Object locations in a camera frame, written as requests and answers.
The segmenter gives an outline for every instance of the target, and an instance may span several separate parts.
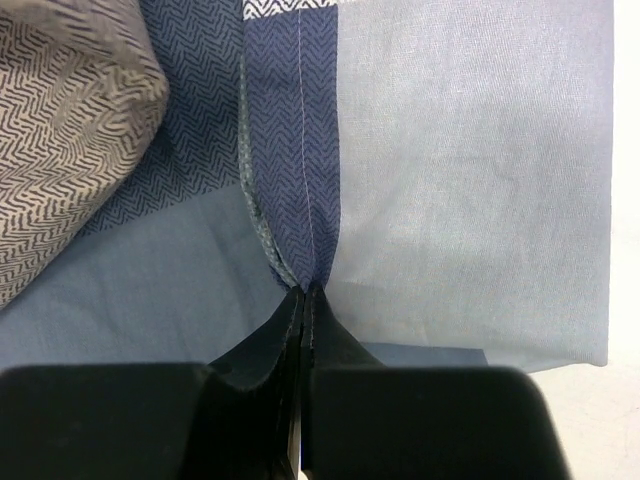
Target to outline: gray zigzag patterned fabric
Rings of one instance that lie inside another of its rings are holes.
[[[0,308],[131,173],[167,97],[135,0],[0,0]]]

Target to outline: navy blue herringbone fabric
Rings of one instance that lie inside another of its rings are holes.
[[[326,284],[338,241],[337,21],[328,7],[245,23],[256,195],[305,290]]]
[[[140,7],[169,80],[167,113],[138,168],[83,234],[239,179],[240,0],[140,0]]]

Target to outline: chevron pattern fabric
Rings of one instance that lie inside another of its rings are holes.
[[[0,0],[0,308],[131,173],[168,88],[132,0]]]
[[[294,10],[332,7],[337,3],[338,0],[243,0],[242,15],[245,20],[252,20]]]
[[[326,284],[338,240],[337,21],[330,6],[245,23],[256,196],[304,289]]]
[[[140,8],[171,88],[167,114],[140,166],[84,235],[239,180],[240,0],[140,0]]]

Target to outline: black plastic part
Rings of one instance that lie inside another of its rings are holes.
[[[0,376],[0,479],[177,478],[204,365],[28,367]]]
[[[314,372],[331,367],[365,366],[384,371],[385,367],[336,320],[319,285],[312,285],[307,294],[301,352],[301,469],[310,474],[314,468],[314,437],[311,433],[315,401],[311,394],[311,381]]]
[[[269,321],[211,363],[217,374],[198,405],[182,480],[213,472],[220,479],[295,478],[289,447],[303,306],[302,290],[291,290]]]
[[[0,375],[0,479],[569,478],[521,373],[394,369],[293,289],[210,366]]]
[[[516,371],[326,369],[311,398],[313,480],[570,478]]]

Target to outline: stitching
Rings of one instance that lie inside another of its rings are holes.
[[[304,179],[304,188],[307,194],[307,213],[309,215],[309,230],[311,232],[311,261],[312,261],[312,272],[316,268],[316,247],[313,239],[313,223],[311,221],[311,198],[309,196],[309,182],[307,181],[307,165],[306,160],[304,158],[304,124],[306,121],[305,113],[304,113],[304,90],[302,88],[302,10],[298,10],[298,77],[300,80],[300,109],[302,111],[302,139],[301,139],[301,147],[302,147],[302,177]]]

